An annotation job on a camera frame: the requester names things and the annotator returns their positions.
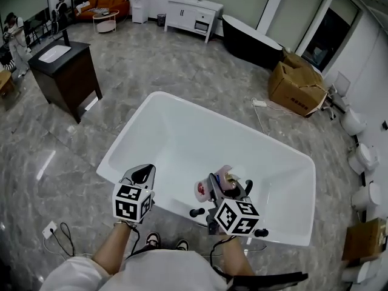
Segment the white rectangular bathtub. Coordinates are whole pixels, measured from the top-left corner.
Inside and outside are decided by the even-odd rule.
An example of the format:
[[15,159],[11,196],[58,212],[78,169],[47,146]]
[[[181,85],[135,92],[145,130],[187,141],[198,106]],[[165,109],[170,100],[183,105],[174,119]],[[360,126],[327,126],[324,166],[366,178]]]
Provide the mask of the white rectangular bathtub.
[[151,93],[122,129],[97,168],[117,183],[129,169],[156,168],[155,202],[183,218],[199,202],[195,183],[229,165],[251,180],[250,199],[266,240],[308,246],[315,213],[313,160],[255,129],[165,92]]

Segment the white office chair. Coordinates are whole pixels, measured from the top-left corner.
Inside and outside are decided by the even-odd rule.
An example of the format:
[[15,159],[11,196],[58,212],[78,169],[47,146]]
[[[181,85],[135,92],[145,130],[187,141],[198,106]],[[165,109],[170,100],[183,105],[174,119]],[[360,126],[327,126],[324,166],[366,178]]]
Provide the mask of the white office chair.
[[333,110],[334,107],[342,114],[349,108],[347,92],[350,88],[350,84],[351,82],[341,72],[338,72],[336,80],[328,88],[328,94],[321,107],[321,111],[327,110],[331,121],[336,118],[336,114]]

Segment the white sink basin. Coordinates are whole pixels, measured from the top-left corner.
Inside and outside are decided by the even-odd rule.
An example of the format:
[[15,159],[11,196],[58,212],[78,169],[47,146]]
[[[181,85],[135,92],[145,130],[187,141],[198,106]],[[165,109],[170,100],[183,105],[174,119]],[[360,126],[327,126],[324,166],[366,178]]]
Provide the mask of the white sink basin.
[[45,63],[53,63],[58,58],[71,50],[71,47],[66,45],[55,45],[39,57],[39,60]]

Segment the black oval bathtub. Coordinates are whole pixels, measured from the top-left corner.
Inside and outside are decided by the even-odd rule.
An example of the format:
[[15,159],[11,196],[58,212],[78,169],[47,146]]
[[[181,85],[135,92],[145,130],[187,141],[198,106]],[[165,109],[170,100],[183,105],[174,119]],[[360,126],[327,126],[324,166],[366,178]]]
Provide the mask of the black oval bathtub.
[[281,60],[283,48],[276,41],[233,16],[222,16],[222,30],[224,46],[233,56],[270,70]]

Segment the pink spray bottle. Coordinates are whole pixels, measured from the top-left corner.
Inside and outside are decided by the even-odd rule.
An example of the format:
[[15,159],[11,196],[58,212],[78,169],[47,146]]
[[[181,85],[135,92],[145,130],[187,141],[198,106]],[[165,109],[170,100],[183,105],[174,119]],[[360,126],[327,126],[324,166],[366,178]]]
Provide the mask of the pink spray bottle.
[[227,195],[228,193],[237,192],[237,183],[245,177],[246,170],[243,166],[224,165],[215,173],[209,173],[207,178],[196,182],[194,185],[194,193],[199,202],[210,201],[211,199],[211,175],[215,177],[216,186]]

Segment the person's white shirt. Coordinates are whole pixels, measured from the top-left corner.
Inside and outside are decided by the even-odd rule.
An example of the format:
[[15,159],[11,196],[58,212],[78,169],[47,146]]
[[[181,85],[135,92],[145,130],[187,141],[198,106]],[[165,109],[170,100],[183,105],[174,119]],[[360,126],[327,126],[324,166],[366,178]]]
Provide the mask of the person's white shirt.
[[91,259],[70,258],[40,291],[226,291],[227,283],[194,251],[155,249],[130,257],[116,274]]

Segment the orange sofa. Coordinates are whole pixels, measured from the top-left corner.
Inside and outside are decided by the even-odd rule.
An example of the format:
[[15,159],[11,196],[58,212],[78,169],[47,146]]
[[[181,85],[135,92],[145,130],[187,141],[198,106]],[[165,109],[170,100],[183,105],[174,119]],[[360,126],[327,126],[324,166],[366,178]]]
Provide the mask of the orange sofa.
[[119,11],[117,19],[125,18],[130,11],[129,0],[88,0],[75,8],[75,21],[91,21],[94,15],[107,11]]

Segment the person's left shoe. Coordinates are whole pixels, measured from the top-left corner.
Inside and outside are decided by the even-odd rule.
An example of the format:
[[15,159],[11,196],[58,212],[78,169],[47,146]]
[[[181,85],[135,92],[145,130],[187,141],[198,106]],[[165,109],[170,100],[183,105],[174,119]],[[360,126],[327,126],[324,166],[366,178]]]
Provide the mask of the person's left shoe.
[[153,249],[159,249],[161,247],[160,235],[157,232],[149,233],[145,241],[146,247],[151,247]]

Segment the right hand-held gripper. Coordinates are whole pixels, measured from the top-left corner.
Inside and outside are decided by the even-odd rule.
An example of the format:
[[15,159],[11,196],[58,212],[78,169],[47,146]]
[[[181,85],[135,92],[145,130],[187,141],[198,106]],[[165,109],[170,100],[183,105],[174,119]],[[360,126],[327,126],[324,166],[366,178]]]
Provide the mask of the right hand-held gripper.
[[259,221],[259,213],[246,196],[242,185],[235,181],[232,198],[218,197],[218,182],[213,173],[208,176],[208,201],[215,206],[209,209],[207,215],[207,230],[209,235],[225,233],[232,236],[251,236]]

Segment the small cardboard box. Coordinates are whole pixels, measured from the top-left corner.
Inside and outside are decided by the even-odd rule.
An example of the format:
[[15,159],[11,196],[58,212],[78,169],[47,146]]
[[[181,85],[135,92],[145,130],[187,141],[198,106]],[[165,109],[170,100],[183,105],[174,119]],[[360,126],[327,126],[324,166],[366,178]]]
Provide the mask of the small cardboard box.
[[387,220],[375,218],[347,228],[342,260],[377,258],[386,250]]

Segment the white vanity cabinet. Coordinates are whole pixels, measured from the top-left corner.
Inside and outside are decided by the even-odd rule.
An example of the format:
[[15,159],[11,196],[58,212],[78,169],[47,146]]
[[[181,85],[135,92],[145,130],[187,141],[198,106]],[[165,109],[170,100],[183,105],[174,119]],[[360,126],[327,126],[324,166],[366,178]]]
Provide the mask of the white vanity cabinet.
[[208,43],[222,9],[222,4],[206,0],[168,0],[164,31],[186,30],[204,36]]

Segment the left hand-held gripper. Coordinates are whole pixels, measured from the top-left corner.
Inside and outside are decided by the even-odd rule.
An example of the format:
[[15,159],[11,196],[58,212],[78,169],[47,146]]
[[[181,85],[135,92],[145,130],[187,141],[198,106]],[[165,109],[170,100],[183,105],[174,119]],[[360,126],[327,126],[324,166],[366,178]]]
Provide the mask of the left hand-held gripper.
[[113,189],[113,216],[132,223],[141,223],[154,205],[153,186],[156,167],[142,164],[125,172]]

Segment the person's right forearm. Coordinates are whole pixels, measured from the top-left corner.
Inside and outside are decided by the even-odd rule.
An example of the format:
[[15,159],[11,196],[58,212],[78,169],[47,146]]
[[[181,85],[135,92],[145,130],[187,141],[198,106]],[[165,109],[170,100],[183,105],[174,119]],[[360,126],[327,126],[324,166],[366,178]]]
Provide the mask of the person's right forearm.
[[230,276],[254,276],[238,238],[231,239],[222,246],[224,273]]

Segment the black basin faucet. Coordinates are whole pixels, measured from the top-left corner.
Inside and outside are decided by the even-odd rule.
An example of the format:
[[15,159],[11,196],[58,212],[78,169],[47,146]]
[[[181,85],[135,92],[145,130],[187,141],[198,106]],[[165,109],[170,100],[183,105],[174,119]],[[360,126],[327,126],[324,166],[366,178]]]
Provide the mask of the black basin faucet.
[[71,47],[67,29],[61,30],[60,33],[58,33],[58,35],[53,38],[53,43],[54,45],[64,45],[67,47]]

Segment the small wooden table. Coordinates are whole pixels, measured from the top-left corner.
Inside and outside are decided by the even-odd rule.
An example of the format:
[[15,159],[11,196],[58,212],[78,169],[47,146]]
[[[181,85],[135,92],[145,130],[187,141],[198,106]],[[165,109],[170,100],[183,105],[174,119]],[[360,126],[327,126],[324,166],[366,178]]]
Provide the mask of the small wooden table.
[[16,91],[15,83],[13,82],[12,73],[8,70],[0,72],[0,98],[5,99],[10,93]]

